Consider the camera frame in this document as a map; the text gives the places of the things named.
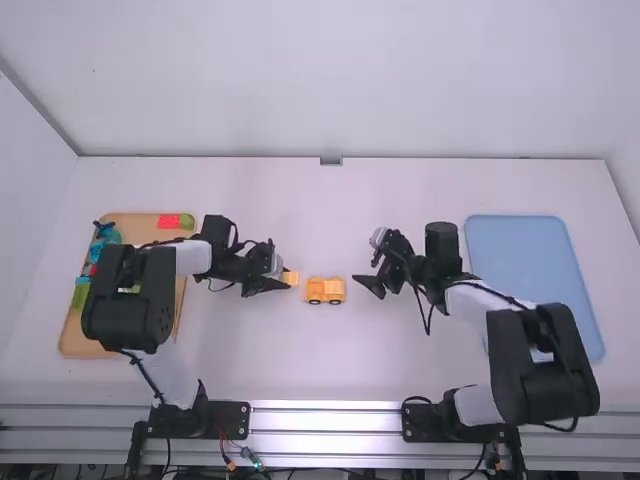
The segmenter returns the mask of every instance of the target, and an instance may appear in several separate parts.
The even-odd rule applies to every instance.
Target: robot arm
[[[271,239],[252,241],[253,247],[239,255],[247,243],[238,241],[231,220],[206,215],[201,232],[190,239],[137,248],[107,245],[102,250],[82,311],[82,330],[105,350],[131,359],[154,390],[154,408],[174,407],[187,413],[206,402],[204,386],[170,338],[176,276],[239,283],[243,297],[289,288],[279,280],[286,269]]]
[[[452,411],[450,428],[507,423],[545,424],[595,415],[598,387],[573,315],[562,304],[535,305],[491,289],[462,271],[454,224],[425,227],[425,255],[416,255],[398,230],[379,228],[370,239],[375,276],[354,275],[378,298],[404,283],[444,315],[470,323],[486,336],[491,386],[445,393],[439,407]],[[532,349],[545,353],[535,362]]]

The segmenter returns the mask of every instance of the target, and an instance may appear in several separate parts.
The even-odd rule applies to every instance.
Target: yellow object
[[[305,301],[311,305],[330,303],[340,305],[346,300],[346,287],[344,278],[331,277],[328,280],[320,277],[311,277],[307,280]]]
[[[280,281],[291,287],[297,287],[300,285],[300,272],[282,272]]]

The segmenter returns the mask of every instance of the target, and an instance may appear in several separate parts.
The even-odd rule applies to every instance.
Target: connector
[[[262,461],[260,461],[258,456],[253,453],[253,451],[249,447],[242,447],[242,449],[240,449],[240,456],[242,458],[248,459],[251,463],[253,463],[253,466],[257,471],[264,471],[264,465],[262,464]]]

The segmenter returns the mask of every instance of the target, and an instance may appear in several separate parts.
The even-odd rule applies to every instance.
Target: white wall
[[[78,157],[0,72],[0,352]]]
[[[574,156],[640,232],[635,0],[0,0],[85,154]]]

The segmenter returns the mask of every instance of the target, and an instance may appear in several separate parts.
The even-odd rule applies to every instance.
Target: white backdrop
[[[606,158],[640,231],[640,2],[0,0],[84,154]]]

